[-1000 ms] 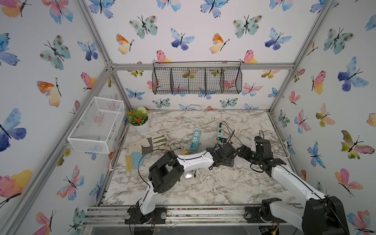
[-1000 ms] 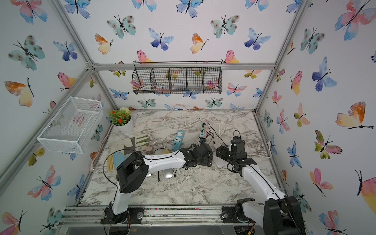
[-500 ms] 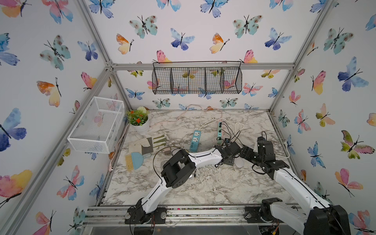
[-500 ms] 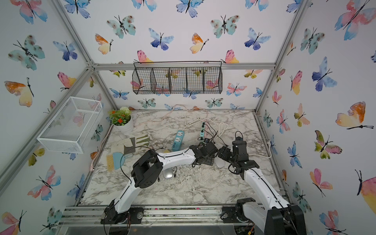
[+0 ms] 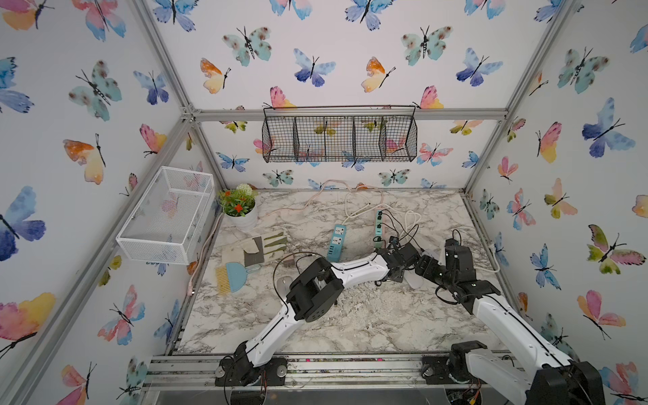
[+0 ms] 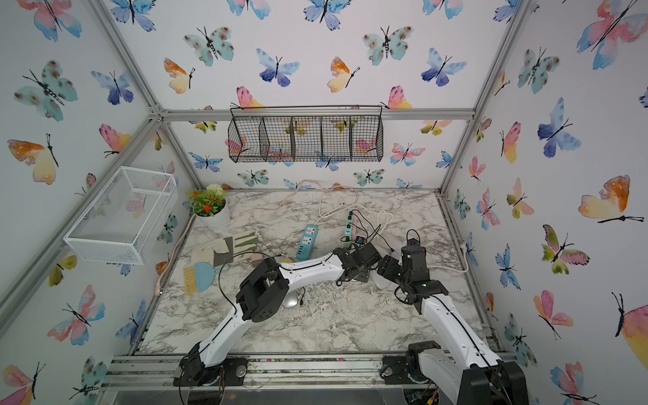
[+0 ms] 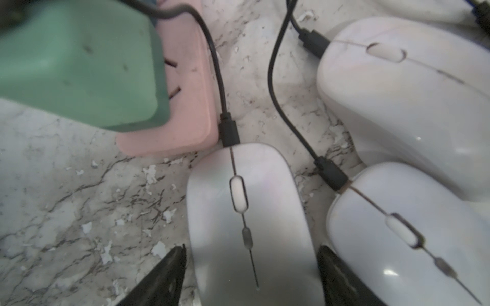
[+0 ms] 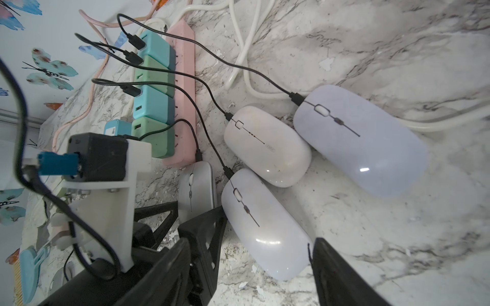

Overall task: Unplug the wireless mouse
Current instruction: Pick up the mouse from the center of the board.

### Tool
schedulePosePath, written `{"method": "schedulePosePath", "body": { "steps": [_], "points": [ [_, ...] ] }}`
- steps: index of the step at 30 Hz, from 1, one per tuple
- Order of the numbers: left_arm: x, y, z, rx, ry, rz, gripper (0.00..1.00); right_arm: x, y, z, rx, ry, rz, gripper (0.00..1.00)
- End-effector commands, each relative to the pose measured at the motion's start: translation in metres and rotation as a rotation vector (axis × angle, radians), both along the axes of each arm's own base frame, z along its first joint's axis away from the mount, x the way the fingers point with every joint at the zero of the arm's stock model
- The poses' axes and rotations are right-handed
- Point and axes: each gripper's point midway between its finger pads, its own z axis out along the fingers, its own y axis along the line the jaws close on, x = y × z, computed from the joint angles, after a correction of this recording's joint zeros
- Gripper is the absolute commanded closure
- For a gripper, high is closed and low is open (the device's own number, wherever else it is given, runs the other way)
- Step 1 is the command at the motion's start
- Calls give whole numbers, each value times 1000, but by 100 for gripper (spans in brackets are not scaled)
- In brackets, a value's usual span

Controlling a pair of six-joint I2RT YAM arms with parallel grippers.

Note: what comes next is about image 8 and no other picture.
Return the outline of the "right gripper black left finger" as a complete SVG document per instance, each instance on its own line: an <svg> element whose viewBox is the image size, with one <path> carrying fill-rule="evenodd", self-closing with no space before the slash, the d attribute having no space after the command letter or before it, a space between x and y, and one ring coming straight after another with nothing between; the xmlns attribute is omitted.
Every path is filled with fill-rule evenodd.
<svg viewBox="0 0 490 306"><path fill-rule="evenodd" d="M132 257L143 267L136 283L114 305L186 305L190 280L191 247L182 238L168 250L135 246Z"/></svg>

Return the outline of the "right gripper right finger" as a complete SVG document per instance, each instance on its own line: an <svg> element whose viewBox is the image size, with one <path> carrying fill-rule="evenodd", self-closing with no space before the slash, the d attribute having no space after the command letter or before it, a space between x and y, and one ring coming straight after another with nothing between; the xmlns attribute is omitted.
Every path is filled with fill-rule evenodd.
<svg viewBox="0 0 490 306"><path fill-rule="evenodd" d="M308 256L320 305L389 305L324 238Z"/></svg>

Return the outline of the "pink power strip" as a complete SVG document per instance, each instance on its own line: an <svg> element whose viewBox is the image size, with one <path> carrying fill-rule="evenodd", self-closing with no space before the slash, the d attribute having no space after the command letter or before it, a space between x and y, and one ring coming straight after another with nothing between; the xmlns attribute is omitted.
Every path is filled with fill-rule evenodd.
<svg viewBox="0 0 490 306"><path fill-rule="evenodd" d="M178 21L168 32L184 38L195 39L195 32L184 20ZM176 51L176 71L195 75L195 45L173 38L166 39ZM176 75L176 85L186 91L193 100L196 99L195 80L187 76ZM196 110L186 94L175 90L174 101L176 104L175 118L187 120L196 127ZM184 122L174 126L176 135L175 153L172 157L165 158L163 164L169 168L181 168L195 162L196 144L192 131Z"/></svg>

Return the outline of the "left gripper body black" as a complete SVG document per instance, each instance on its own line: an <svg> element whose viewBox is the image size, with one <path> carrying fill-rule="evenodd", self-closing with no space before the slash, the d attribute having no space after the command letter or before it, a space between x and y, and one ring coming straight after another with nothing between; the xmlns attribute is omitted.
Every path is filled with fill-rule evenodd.
<svg viewBox="0 0 490 306"><path fill-rule="evenodd" d="M132 288L132 305L208 305L218 285L227 221L217 207L180 224L170 249L134 247L133 257L151 268Z"/></svg>

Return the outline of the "blue power strip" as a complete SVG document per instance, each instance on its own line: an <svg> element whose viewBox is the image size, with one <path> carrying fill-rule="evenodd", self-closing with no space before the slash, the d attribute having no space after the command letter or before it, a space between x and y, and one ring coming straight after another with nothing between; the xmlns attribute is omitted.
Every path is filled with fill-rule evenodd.
<svg viewBox="0 0 490 306"><path fill-rule="evenodd" d="M103 134L107 136L131 135L131 123L120 119L109 121L105 124Z"/></svg>

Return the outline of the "green charger front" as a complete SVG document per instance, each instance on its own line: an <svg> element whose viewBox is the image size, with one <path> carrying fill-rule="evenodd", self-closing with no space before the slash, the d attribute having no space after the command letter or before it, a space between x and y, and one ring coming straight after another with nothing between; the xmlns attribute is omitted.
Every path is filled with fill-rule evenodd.
<svg viewBox="0 0 490 306"><path fill-rule="evenodd" d="M132 122L131 135L140 138L150 132L163 130L168 127L168 124L149 117L140 117ZM172 157L175 154L175 138L174 128L170 127L167 131L146 136L142 141L151 144L153 158L164 159Z"/></svg>

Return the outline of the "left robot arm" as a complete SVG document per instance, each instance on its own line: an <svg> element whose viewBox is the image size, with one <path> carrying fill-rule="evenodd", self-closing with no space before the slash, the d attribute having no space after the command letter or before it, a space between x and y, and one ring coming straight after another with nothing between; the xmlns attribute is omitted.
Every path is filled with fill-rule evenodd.
<svg viewBox="0 0 490 306"><path fill-rule="evenodd" d="M178 227L172 248L158 245L178 217L177 202L135 210L131 256L134 266L110 281L81 272L42 305L207 305L213 297L227 225L222 207Z"/></svg>

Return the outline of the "silver mouse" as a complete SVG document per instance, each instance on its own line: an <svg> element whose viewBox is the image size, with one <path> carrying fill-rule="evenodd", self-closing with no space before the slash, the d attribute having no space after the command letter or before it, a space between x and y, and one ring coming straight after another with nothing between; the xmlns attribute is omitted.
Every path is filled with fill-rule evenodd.
<svg viewBox="0 0 490 306"><path fill-rule="evenodd" d="M218 206L213 168L206 161L186 167L178 184L178 214L181 223Z"/></svg>

